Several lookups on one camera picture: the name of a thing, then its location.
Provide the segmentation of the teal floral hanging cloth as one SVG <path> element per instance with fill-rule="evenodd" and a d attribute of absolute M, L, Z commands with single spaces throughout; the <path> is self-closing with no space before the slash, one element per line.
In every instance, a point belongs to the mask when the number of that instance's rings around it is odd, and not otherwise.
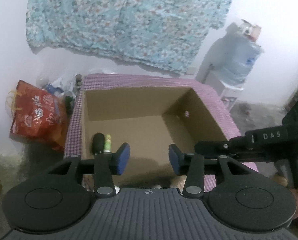
<path fill-rule="evenodd" d="M 32 49 L 65 48 L 186 74 L 232 0 L 28 0 Z"/>

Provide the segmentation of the red gift bag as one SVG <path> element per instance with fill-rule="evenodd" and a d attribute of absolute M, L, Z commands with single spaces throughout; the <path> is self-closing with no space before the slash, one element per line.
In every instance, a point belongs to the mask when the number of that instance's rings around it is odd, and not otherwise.
<path fill-rule="evenodd" d="M 18 141 L 36 141 L 63 152 L 69 125 L 64 102 L 51 93 L 23 80 L 13 94 L 10 137 Z"/>

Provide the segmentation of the black cylindrical object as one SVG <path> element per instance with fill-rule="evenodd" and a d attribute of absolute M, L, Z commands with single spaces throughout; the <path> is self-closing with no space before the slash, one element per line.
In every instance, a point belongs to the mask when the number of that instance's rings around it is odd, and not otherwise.
<path fill-rule="evenodd" d="M 97 155 L 103 153 L 105 146 L 105 135 L 96 133 L 92 139 L 92 154 Z"/>

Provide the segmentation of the water dispenser with blue bottle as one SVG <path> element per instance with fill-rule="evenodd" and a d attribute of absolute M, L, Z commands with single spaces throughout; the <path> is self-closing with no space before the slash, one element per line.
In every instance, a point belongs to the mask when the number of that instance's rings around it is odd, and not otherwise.
<path fill-rule="evenodd" d="M 231 23 L 225 31 L 206 53 L 196 80 L 212 87 L 230 110 L 264 50 L 256 43 L 261 32 L 258 25 L 242 20 L 240 24 Z"/>

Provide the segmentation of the brown cardboard box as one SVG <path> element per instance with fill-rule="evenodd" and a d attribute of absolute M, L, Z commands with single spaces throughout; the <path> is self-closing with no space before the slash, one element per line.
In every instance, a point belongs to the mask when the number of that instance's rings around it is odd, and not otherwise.
<path fill-rule="evenodd" d="M 146 187 L 174 177 L 168 150 L 176 144 L 192 152 L 199 141 L 224 141 L 220 123 L 206 100 L 190 87 L 120 87 L 82 94 L 82 157 L 92 157 L 96 133 L 111 136 L 112 151 L 123 143 L 130 158 L 118 186 Z"/>

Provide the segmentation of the green tube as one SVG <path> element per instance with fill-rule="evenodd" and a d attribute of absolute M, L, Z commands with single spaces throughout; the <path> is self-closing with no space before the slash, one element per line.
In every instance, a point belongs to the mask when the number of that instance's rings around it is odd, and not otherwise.
<path fill-rule="evenodd" d="M 104 146 L 103 146 L 103 152 L 104 153 L 110 153 L 112 148 L 112 138 L 110 134 L 105 135 L 104 140 Z"/>

